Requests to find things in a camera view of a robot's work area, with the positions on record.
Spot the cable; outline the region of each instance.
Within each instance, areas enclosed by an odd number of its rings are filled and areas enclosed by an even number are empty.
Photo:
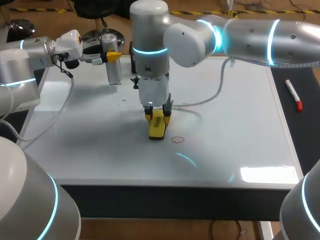
[[[55,63],[55,61],[54,61],[55,56],[58,56],[58,61],[60,62],[60,66]],[[58,67],[60,69],[61,73],[66,74],[69,78],[72,79],[74,76],[71,74],[71,72],[64,70],[62,68],[62,62],[67,57],[68,57],[68,53],[56,53],[51,57],[51,61],[56,67]]]
[[[187,108],[187,107],[190,107],[190,106],[197,106],[197,105],[202,105],[202,104],[205,104],[207,102],[210,102],[212,101],[213,99],[215,99],[216,97],[218,97],[218,95],[220,94],[221,92],[221,89],[222,89],[222,86],[224,84],[224,75],[225,75],[225,68],[226,68],[226,65],[229,61],[231,61],[232,59],[231,58],[227,58],[226,60],[224,60],[223,64],[222,64],[222,67],[221,67],[221,73],[220,73],[220,84],[219,84],[219,87],[218,87],[218,90],[216,91],[216,93],[204,100],[204,101],[199,101],[199,102],[195,102],[195,103],[188,103],[188,104],[175,104],[173,105],[174,108]]]
[[[264,9],[270,9],[268,7],[265,6],[265,4],[269,4],[270,7],[272,6],[272,3],[264,0],[264,2],[262,2],[262,0],[260,1],[253,1],[253,2],[249,2],[249,3],[243,3],[240,1],[234,1],[235,4],[237,5],[241,5],[244,6],[244,9],[247,11],[263,11]]]
[[[54,62],[54,57],[55,57],[55,56],[58,56],[58,60],[60,61],[60,66],[58,66],[58,65]],[[18,140],[20,140],[20,141],[22,141],[22,142],[31,142],[31,141],[34,141],[34,140],[38,139],[40,136],[42,136],[46,131],[48,131],[48,130],[54,125],[54,123],[56,122],[56,120],[60,117],[60,115],[62,114],[62,112],[63,112],[64,109],[66,108],[67,102],[69,101],[70,96],[71,96],[71,93],[72,93],[72,91],[73,91],[73,89],[74,89],[75,80],[74,80],[74,76],[71,74],[71,72],[66,71],[66,70],[64,70],[64,69],[62,68],[62,61],[64,60],[65,57],[66,57],[65,53],[54,54],[54,55],[51,57],[51,61],[52,61],[52,63],[53,63],[55,66],[57,66],[57,67],[61,70],[61,73],[66,74],[66,75],[70,78],[71,87],[70,87],[70,90],[69,90],[69,94],[68,94],[68,96],[66,97],[66,99],[65,99],[62,107],[61,107],[60,110],[58,111],[58,113],[55,115],[55,117],[53,118],[53,120],[50,122],[50,124],[49,124],[42,132],[40,132],[37,136],[34,136],[34,137],[32,137],[32,138],[29,138],[29,139],[25,139],[25,138],[23,138],[23,137],[21,137],[21,136],[19,135],[19,133],[17,132],[17,130],[16,130],[9,122],[7,122],[7,121],[4,120],[4,118],[5,118],[9,113],[12,112],[12,108],[13,108],[13,104],[14,104],[14,97],[13,97],[13,95],[12,95],[11,90],[9,89],[9,91],[10,91],[10,97],[11,97],[10,112],[9,112],[7,115],[5,115],[3,118],[0,119],[0,124],[6,125],[6,126],[13,132],[14,136],[15,136]]]
[[[299,9],[301,11],[301,13],[303,14],[303,20],[306,20],[306,13],[299,6],[302,6],[302,5],[307,6],[309,9],[311,9],[311,6],[308,4],[304,4],[304,3],[295,4],[292,2],[292,0],[289,0],[289,2],[291,4],[290,7],[295,7],[297,9]],[[265,4],[269,4],[270,7],[272,6],[272,3],[267,0],[264,0],[264,2],[262,2],[262,0],[260,0],[260,1],[253,1],[253,2],[249,2],[249,3],[234,1],[234,3],[237,5],[244,6],[244,9],[247,11],[258,11],[259,12],[259,11],[263,11],[264,9],[273,10],[273,9],[265,6]]]
[[[224,62],[222,64],[221,74],[220,74],[220,84],[219,84],[217,92],[212,97],[210,97],[206,100],[203,100],[203,101],[195,102],[195,103],[175,104],[175,105],[173,105],[173,107],[174,108],[187,108],[190,106],[198,106],[198,105],[208,103],[208,102],[212,101],[213,99],[215,99],[216,97],[218,97],[218,95],[220,94],[220,92],[222,90],[222,86],[224,84],[224,75],[225,75],[226,65],[229,61],[235,61],[235,60],[243,61],[243,62],[250,63],[250,64],[256,64],[256,65],[260,65],[260,66],[264,66],[264,67],[278,68],[278,69],[299,69],[299,68],[319,68],[320,67],[320,61],[307,62],[307,63],[296,63],[296,64],[292,64],[292,63],[272,63],[272,64],[270,64],[269,62],[249,60],[249,59],[245,59],[245,58],[241,58],[241,57],[230,56],[226,60],[224,60]]]
[[[210,225],[209,225],[209,238],[210,238],[210,240],[215,240],[215,239],[214,239],[214,235],[213,235],[213,226],[214,226],[214,223],[215,223],[215,220],[212,220],[211,223],[210,223]],[[242,229],[241,229],[241,225],[240,225],[240,223],[239,223],[238,220],[235,220],[235,223],[237,224],[238,229],[239,229],[238,237],[236,238],[236,240],[239,240],[240,237],[241,237]]]
[[[306,20],[306,13],[300,7],[298,7],[298,5],[294,4],[292,2],[292,0],[289,0],[289,2],[293,7],[296,7],[297,9],[299,9],[303,13],[303,21]]]
[[[30,142],[30,141],[34,141],[36,139],[38,139],[40,136],[42,136],[46,131],[48,131],[52,126],[53,124],[56,122],[56,120],[60,117],[61,113],[64,111],[64,109],[66,108],[66,105],[67,105],[67,102],[69,101],[70,99],[70,96],[71,96],[71,93],[72,93],[72,90],[74,88],[74,85],[75,85],[75,81],[73,78],[70,79],[71,80],[71,87],[70,87],[70,91],[69,91],[69,94],[68,96],[66,97],[65,101],[64,101],[64,104],[62,105],[62,107],[60,108],[60,110],[58,111],[57,115],[54,117],[54,119],[51,121],[51,123],[42,131],[40,132],[37,136],[34,136],[30,139],[25,139],[23,137],[21,137],[19,135],[19,133],[16,131],[16,129],[7,121],[3,120],[3,119],[0,119],[0,124],[4,124],[6,125],[12,132],[13,134],[15,135],[15,137],[22,141],[22,142]]]

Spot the white table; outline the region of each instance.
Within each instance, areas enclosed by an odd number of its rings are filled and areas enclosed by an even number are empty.
[[[211,57],[193,68],[171,61],[175,103],[212,96],[223,60]],[[165,139],[152,141],[130,59],[122,57],[121,66],[122,85],[108,85],[103,65],[74,69],[74,92],[60,119],[37,141],[21,144],[59,184],[291,189],[302,177],[269,68],[228,65],[220,96],[174,110]],[[49,69],[41,104],[22,130],[26,138],[56,115],[68,82]],[[173,143],[175,136],[185,141]]]

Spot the yellow block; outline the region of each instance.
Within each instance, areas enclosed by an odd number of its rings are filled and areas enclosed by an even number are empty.
[[[166,123],[162,109],[153,110],[149,125],[149,139],[162,140],[165,137]]]
[[[121,55],[122,54],[120,52],[109,51],[109,52],[106,53],[106,58],[108,59],[108,62],[114,62],[118,58],[120,58]]]

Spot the black chair base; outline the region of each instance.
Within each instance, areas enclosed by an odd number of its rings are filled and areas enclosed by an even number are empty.
[[[26,19],[14,19],[8,27],[8,43],[30,38],[36,31],[35,25]]]
[[[81,36],[81,38],[85,43],[91,43],[93,41],[99,41],[101,36],[104,34],[114,34],[118,43],[118,49],[121,50],[124,47],[125,37],[123,36],[123,34],[117,30],[110,28],[103,28],[102,32],[99,32],[96,29],[89,31],[85,35]]]

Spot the white robotic arm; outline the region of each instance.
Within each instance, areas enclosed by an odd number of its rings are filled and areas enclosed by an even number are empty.
[[[306,22],[215,15],[191,21],[171,16],[162,0],[134,2],[130,19],[139,98],[151,117],[153,107],[165,107],[170,99],[169,56],[183,67],[216,53],[269,67],[320,66],[320,26]],[[319,172],[320,161],[286,196],[274,240],[320,239]]]

